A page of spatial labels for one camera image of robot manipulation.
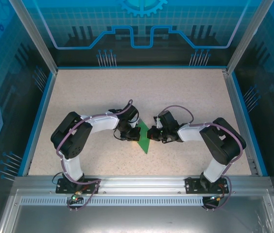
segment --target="black bracket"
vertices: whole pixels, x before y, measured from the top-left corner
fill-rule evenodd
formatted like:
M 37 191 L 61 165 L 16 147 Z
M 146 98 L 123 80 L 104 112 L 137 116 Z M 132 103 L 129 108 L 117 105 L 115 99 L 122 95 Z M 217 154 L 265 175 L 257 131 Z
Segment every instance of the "black bracket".
M 223 190 L 220 188 L 220 184 L 224 187 L 224 193 L 229 193 L 228 183 L 225 178 L 219 178 L 216 182 L 212 183 L 208 191 L 202 187 L 200 180 L 200 178 L 186 178 L 186 194 L 222 194 Z
M 90 181 L 95 181 L 97 179 L 86 179 L 82 182 L 90 182 Z M 89 185 L 82 185 L 82 194 L 92 194 L 97 183 L 92 183 Z M 69 182 L 67 182 L 66 179 L 58 179 L 57 181 L 57 187 L 56 187 L 56 193 L 60 194 L 74 194 L 75 192 L 80 191 L 76 190 L 75 187 L 72 187 Z

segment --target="glass panel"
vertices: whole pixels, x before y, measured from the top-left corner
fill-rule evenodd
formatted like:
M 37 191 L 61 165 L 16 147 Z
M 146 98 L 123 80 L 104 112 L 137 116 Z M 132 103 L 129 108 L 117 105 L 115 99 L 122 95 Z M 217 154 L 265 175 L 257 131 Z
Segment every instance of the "glass panel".
M 0 214 L 27 146 L 49 73 L 12 6 L 1 0 Z M 10 151 L 19 158 L 3 156 Z
M 235 74 L 262 158 L 274 183 L 274 2 Z
M 260 0 L 25 0 L 59 66 L 226 66 Z

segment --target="green cloth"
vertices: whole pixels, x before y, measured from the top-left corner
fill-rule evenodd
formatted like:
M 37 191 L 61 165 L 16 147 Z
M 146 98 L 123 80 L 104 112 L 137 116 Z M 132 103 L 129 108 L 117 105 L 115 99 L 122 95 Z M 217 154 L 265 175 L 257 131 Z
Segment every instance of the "green cloth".
M 141 119 L 139 120 L 139 124 L 137 125 L 137 127 L 141 128 L 140 139 L 138 141 L 138 144 L 143 149 L 143 151 L 147 154 L 149 149 L 149 144 L 150 144 L 150 139 L 147 138 L 147 131 L 149 130 L 149 128 L 146 126 L 145 123 L 143 123 Z

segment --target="robotic arm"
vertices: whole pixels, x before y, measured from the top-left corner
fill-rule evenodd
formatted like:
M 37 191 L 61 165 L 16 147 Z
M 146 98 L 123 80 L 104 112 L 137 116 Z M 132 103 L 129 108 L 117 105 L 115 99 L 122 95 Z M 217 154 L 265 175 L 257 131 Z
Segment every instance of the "robotic arm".
M 206 143 L 213 156 L 200 176 L 200 185 L 206 192 L 226 172 L 232 159 L 246 147 L 244 139 L 221 117 L 208 124 L 179 125 L 169 111 L 163 111 L 154 117 L 154 121 L 156 125 L 152 126 L 147 133 L 149 139 L 162 141 L 164 144 L 187 141 Z
M 78 122 L 89 118 L 77 127 L 64 141 L 59 153 L 63 155 L 63 163 L 66 170 L 64 175 L 75 181 L 83 182 L 84 174 L 81 170 L 79 154 L 90 134 L 103 130 L 119 130 L 122 141 L 139 141 L 140 127 L 136 127 L 139 120 L 139 112 L 134 106 L 128 104 L 124 110 L 110 109 L 99 117 L 80 116 L 76 112 L 69 113 L 51 136 L 51 142 L 58 148 L 64 137 Z

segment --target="purple cable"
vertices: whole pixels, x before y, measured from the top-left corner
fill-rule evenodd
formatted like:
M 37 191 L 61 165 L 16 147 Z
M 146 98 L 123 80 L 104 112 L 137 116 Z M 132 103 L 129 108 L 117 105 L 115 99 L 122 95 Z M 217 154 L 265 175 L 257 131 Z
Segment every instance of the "purple cable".
M 77 208 L 77 207 L 74 208 L 74 207 L 72 207 L 71 205 L 69 205 L 69 202 L 68 202 L 68 203 L 67 203 L 67 207 L 68 207 L 69 209 L 76 210 L 76 211 L 81 210 L 81 209 L 83 209 L 84 207 L 86 207 L 87 204 L 88 204 L 88 203 L 90 202 L 90 200 L 92 199 L 92 197 L 94 196 L 94 193 L 97 191 L 97 189 L 98 189 L 98 187 L 99 187 L 99 185 L 100 185 L 100 182 L 101 182 L 101 181 L 98 181 L 98 183 L 97 183 L 97 185 L 96 185 L 96 187 L 95 187 L 93 193 L 90 195 L 89 199 L 85 202 L 84 205 L 80 206 L 79 208 Z
M 71 182 L 73 183 L 76 183 L 76 184 L 81 184 L 81 185 L 88 185 L 88 184 L 93 184 L 93 183 L 97 183 L 97 182 L 100 182 L 101 179 L 97 179 L 97 180 L 94 180 L 94 181 L 90 181 L 90 182 L 78 182 L 78 181 L 75 181 L 68 173 L 67 173 L 67 170 L 65 168 L 65 165 L 64 165 L 64 161 L 63 161 L 63 155 L 61 155 L 59 153 L 60 151 L 60 148 L 62 147 L 62 145 L 64 144 L 64 142 L 67 140 L 67 138 L 72 134 L 72 132 L 74 130 L 76 130 L 81 124 L 83 124 L 84 122 L 86 122 L 87 120 L 89 119 L 92 119 L 92 118 L 96 118 L 96 117 L 104 117 L 104 116 L 116 116 L 116 115 L 120 115 L 120 114 L 123 114 L 125 113 L 133 104 L 133 100 L 129 100 L 128 101 L 128 104 L 129 106 L 127 108 L 125 108 L 124 110 L 122 110 L 121 112 L 119 113 L 111 113 L 111 114 L 97 114 L 97 115 L 93 115 L 93 116 L 89 116 L 81 121 L 79 121 L 75 126 L 72 127 L 72 129 L 67 133 L 67 135 L 63 138 L 63 140 L 59 143 L 57 149 L 56 149 L 56 154 L 59 156 L 59 158 L 61 159 L 61 166 L 63 168 L 63 171 L 64 171 L 64 174 L 65 176 L 68 178 L 68 180 L 70 180 Z
M 225 127 L 222 127 L 221 125 L 218 125 L 218 124 L 214 124 L 214 123 L 204 123 L 204 124 L 193 124 L 193 125 L 190 125 L 192 127 L 201 127 L 201 126 L 215 126 L 215 127 L 218 127 L 219 129 L 227 132 L 231 137 L 233 137 L 233 139 L 236 141 L 236 143 L 238 144 L 238 146 L 240 147 L 240 154 L 234 159 L 232 160 L 228 166 L 226 166 L 226 168 L 224 169 L 223 171 L 223 175 L 227 172 L 227 170 L 231 167 L 231 165 L 237 161 L 238 159 L 240 159 L 240 157 L 242 156 L 243 154 L 243 146 L 240 142 L 240 140 L 231 132 L 229 131 L 228 129 L 226 129 Z
M 221 205 L 221 206 L 219 206 L 219 207 L 217 207 L 217 206 L 215 206 L 215 205 L 213 205 L 213 204 L 206 204 L 206 205 L 208 205 L 208 206 L 210 206 L 210 207 L 213 207 L 213 210 L 219 210 L 219 209 L 221 209 L 226 203 L 227 203 L 227 201 L 230 199 L 230 197 L 231 197 L 231 193 L 232 193 L 232 183 L 231 183 L 231 180 L 230 180 L 230 178 L 229 177 L 227 177 L 227 176 L 223 176 L 224 178 L 227 178 L 227 180 L 229 181 L 229 184 L 230 184 L 230 192 L 229 192 L 229 196 L 227 197 L 227 200 Z M 232 215 L 234 218 L 236 218 L 245 228 L 247 228 L 250 232 L 252 232 L 252 230 L 251 230 L 251 228 L 250 227 L 248 227 L 239 217 L 237 217 L 234 213 L 232 213 L 232 212 L 230 212 L 230 211 L 228 211 L 228 210 L 225 210 L 225 209 L 222 209 L 223 211 L 225 211 L 225 212 L 227 212 L 228 214 L 230 214 L 230 215 Z
M 162 112 L 164 112 L 165 110 L 167 110 L 169 108 L 172 108 L 172 107 L 182 108 L 182 109 L 186 110 L 191 115 L 191 117 L 192 117 L 192 120 L 189 122 L 189 124 L 191 124 L 194 121 L 194 116 L 193 116 L 192 112 L 188 108 L 185 108 L 185 107 L 180 106 L 180 105 L 171 105 L 171 106 L 168 106 L 168 107 L 164 108 L 162 110 Z

